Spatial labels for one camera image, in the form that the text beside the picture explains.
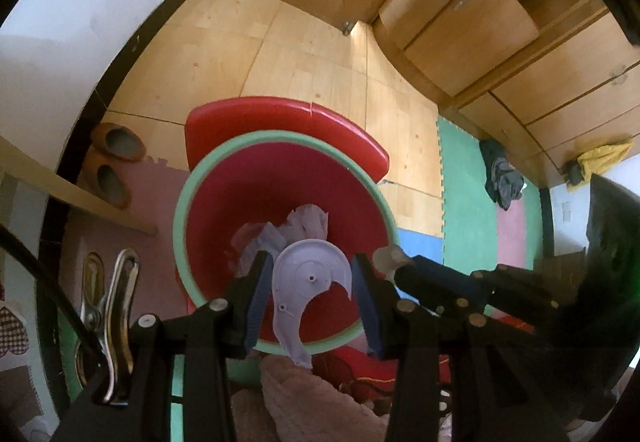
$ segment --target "yellow cloth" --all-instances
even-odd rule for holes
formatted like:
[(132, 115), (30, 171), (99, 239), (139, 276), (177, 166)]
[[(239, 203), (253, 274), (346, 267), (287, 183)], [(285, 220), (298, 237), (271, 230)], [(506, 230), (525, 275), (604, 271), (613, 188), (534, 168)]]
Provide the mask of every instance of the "yellow cloth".
[(591, 149), (590, 151), (580, 155), (577, 161), (578, 164), (580, 164), (584, 182), (579, 183), (577, 186), (569, 185), (569, 189), (577, 188), (583, 184), (589, 183), (591, 181), (591, 175), (594, 173), (602, 175), (607, 172), (626, 157), (631, 146), (633, 146), (633, 142), (631, 140), (626, 140), (625, 142), (619, 142), (618, 144), (600, 146), (599, 148)]

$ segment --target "checkered fabric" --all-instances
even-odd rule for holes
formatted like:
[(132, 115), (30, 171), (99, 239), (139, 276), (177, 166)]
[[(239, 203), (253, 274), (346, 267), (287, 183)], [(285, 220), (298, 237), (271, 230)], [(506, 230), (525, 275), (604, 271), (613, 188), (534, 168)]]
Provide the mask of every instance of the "checkered fabric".
[(0, 309), (0, 358), (7, 352), (20, 356), (28, 348), (27, 329), (7, 307), (2, 307)]

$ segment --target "green bucket rim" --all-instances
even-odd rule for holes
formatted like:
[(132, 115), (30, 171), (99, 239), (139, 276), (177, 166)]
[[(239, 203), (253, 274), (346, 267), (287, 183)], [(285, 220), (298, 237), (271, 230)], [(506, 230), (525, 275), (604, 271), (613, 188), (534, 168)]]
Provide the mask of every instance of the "green bucket rim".
[[(302, 133), (284, 132), (280, 130), (245, 133), (244, 135), (239, 135), (226, 141), (204, 157), (187, 178), (187, 181), (184, 183), (184, 186), (180, 191), (180, 196), (178, 197), (178, 203), (176, 205), (174, 215), (173, 230), (175, 262), (182, 285), (194, 305), (197, 307), (204, 305), (207, 300), (205, 300), (205, 297), (202, 295), (202, 292), (191, 275), (189, 260), (187, 258), (185, 242), (186, 219), (191, 207), (191, 200), (206, 176), (220, 162), (241, 149), (248, 148), (249, 146), (255, 146), (256, 144), (263, 144), (265, 142), (287, 142), (290, 144), (307, 146), (308, 148), (313, 148), (317, 151), (323, 152), (334, 160), (340, 162), (343, 166), (346, 166), (347, 169), (367, 189), (380, 209), (386, 226), (386, 232), (389, 237), (389, 243), (397, 245), (400, 242), (398, 228), (396, 227), (396, 221), (393, 217), (393, 213), (391, 212), (389, 205), (386, 203), (385, 197), (382, 196), (377, 184), (358, 164), (339, 149), (334, 148), (322, 140), (308, 135), (303, 135)], [(304, 343), (304, 346), (309, 354), (320, 354), (353, 341), (362, 332), (362, 321), (358, 319), (353, 325), (344, 329), (342, 332), (338, 332), (331, 337), (319, 341)], [(258, 339), (255, 349), (268, 354), (286, 355), (286, 352), (280, 344), (263, 341), (262, 339)]]

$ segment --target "black baseboard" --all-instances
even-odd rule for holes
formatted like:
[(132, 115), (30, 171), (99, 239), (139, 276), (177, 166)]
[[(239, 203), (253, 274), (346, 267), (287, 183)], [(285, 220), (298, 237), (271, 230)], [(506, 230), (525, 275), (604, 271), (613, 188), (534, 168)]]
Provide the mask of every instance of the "black baseboard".
[[(87, 101), (63, 151), (57, 174), (76, 183), (82, 168), (82, 161), (91, 145), (91, 130), (104, 117), (108, 105), (117, 89), (131, 70), (140, 54), (154, 36), (185, 0), (164, 0), (135, 31), (126, 45), (112, 61)], [(38, 258), (57, 278), (60, 271), (62, 239), (65, 233), (69, 206), (49, 198), (45, 209)], [(62, 417), (69, 408), (70, 401), (62, 372), (60, 343), (58, 342), (58, 321), (55, 306), (36, 287), (36, 314), (38, 336), (44, 371), (58, 416)]]
[(555, 255), (554, 216), (551, 209), (551, 192), (548, 188), (540, 190), (540, 207), (542, 208), (542, 253), (545, 258)]

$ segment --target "black cloth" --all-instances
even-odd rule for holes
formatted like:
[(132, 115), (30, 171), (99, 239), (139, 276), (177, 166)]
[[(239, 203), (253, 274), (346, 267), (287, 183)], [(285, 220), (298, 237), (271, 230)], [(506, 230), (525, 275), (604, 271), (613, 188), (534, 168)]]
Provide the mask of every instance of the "black cloth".
[(486, 167), (484, 189), (506, 211), (512, 200), (522, 196), (524, 177), (509, 163), (503, 146), (494, 138), (481, 140), (480, 151)]

